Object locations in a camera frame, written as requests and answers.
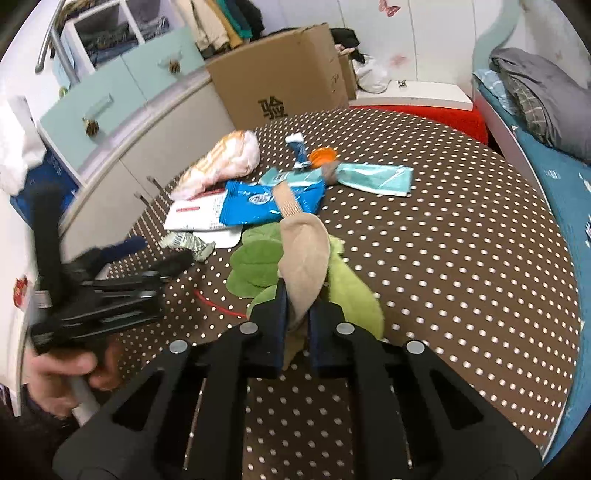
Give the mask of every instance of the cardboard box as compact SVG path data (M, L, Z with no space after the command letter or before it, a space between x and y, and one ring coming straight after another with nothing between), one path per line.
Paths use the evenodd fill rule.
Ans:
M237 129L298 113L348 108L335 43L326 24L258 40L207 64Z
M353 70L353 63L348 55L341 55L339 57L340 68L343 72L343 80L345 81L345 88L347 89L347 96L349 100L357 99L357 77Z

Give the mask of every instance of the teal package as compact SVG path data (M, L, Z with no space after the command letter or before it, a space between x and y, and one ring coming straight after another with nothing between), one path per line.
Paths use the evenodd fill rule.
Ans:
M413 183L413 169L396 165L342 163L336 180L363 192L406 197Z
M279 172L275 167L269 168L267 172L259 179L259 185L265 187L274 187L283 180L290 187L307 187L313 183L322 180L322 170L292 170Z

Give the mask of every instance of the white handle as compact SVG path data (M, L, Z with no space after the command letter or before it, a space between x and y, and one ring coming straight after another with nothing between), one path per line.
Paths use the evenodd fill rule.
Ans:
M92 394L89 384L83 377L70 377L70 388L80 402L72 413L74 414L78 424L82 427L90 418L99 411L100 405Z

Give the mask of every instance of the polka dot tablecloth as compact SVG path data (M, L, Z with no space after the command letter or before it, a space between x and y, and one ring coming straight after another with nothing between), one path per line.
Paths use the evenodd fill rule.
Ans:
M385 341L426 341L541 451L572 384L579 306L564 239L544 201L503 158L444 125L370 109L295 116L258 129L261 164L289 169L287 134L309 150L331 146L352 163L414 168L408 197L329 187L319 216L343 239L345 261L385 315ZM176 183L173 180L166 193ZM113 266L122 277L165 256L167 194L133 226L148 248ZM241 320L249 300L230 294L233 249L218 249L167 286L162 321L123 333L126 378L167 344L210 342ZM344 380L311 376L307 352L276 381L252 380L246 408L244 478L352 479Z

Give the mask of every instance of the light blue drawer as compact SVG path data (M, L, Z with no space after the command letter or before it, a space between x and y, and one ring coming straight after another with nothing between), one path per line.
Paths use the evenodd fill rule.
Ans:
M125 62L117 58L72 87L41 118L41 126L59 154L80 170L92 151L145 103ZM99 125L94 137L86 134L82 119L87 117Z
M148 100L204 64L188 27L150 40L122 58ZM178 60L180 72L170 72L171 60Z

